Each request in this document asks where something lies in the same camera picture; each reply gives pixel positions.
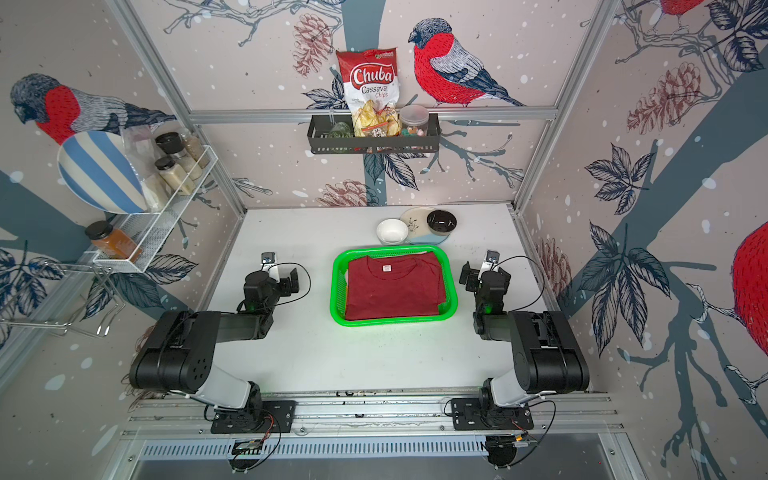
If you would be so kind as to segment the green plastic basket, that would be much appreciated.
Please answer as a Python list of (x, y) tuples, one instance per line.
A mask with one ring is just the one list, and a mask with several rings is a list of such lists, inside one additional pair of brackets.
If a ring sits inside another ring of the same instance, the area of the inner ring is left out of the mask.
[[(347, 295), (347, 268), (351, 261), (371, 256), (373, 258), (383, 258), (390, 256), (401, 256), (416, 253), (433, 252), (437, 256), (442, 269), (443, 279), (445, 281), (445, 290), (447, 301), (439, 307), (440, 313), (436, 316), (426, 317), (405, 317), (375, 319), (368, 321), (347, 321), (344, 318)], [(433, 245), (396, 245), (381, 246), (374, 248), (352, 249), (340, 254), (334, 261), (332, 268), (332, 280), (330, 288), (330, 313), (332, 318), (340, 325), (346, 327), (362, 327), (372, 325), (386, 325), (398, 323), (418, 323), (444, 321), (452, 317), (458, 308), (458, 299), (455, 288), (455, 282), (451, 271), (450, 259), (440, 248)]]

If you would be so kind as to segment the dark red t-shirt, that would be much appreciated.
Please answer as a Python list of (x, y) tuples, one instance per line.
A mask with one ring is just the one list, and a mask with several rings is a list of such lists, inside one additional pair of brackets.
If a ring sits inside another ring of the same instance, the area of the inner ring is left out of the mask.
[(433, 252), (351, 261), (347, 268), (347, 321), (426, 317), (447, 301), (442, 266)]

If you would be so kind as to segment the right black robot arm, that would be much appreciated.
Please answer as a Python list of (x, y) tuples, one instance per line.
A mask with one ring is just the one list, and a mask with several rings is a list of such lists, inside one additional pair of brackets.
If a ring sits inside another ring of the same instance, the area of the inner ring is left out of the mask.
[(465, 264), (459, 283), (474, 294), (475, 333), (486, 341), (509, 344), (512, 352), (511, 370), (483, 383), (483, 409), (518, 408), (541, 395), (588, 389), (587, 362), (562, 312), (507, 310), (503, 299), (511, 275), (501, 268), (483, 270)]

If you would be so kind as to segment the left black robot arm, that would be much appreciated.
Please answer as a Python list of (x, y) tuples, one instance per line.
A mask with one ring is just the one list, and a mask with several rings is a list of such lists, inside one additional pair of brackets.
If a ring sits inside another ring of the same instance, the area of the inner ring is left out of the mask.
[(233, 312), (165, 312), (131, 364), (130, 386), (183, 395), (220, 410), (260, 410), (260, 387), (215, 365), (216, 347), (265, 339), (281, 300), (300, 292), (301, 268), (284, 262), (249, 273)]

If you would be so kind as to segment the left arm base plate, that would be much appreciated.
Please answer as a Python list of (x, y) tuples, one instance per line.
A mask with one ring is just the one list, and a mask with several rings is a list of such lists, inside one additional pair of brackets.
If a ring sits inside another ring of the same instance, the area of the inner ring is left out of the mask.
[(264, 401), (260, 409), (249, 406), (240, 410), (215, 410), (212, 434), (274, 433), (291, 431), (297, 402)]

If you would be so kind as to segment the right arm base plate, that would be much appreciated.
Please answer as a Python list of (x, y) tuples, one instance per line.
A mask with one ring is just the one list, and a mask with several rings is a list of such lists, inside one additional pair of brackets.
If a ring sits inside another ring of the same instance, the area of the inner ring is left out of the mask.
[(495, 405), (485, 408), (478, 398), (453, 398), (445, 404), (443, 413), (451, 418), (456, 431), (528, 431), (534, 428), (529, 408)]

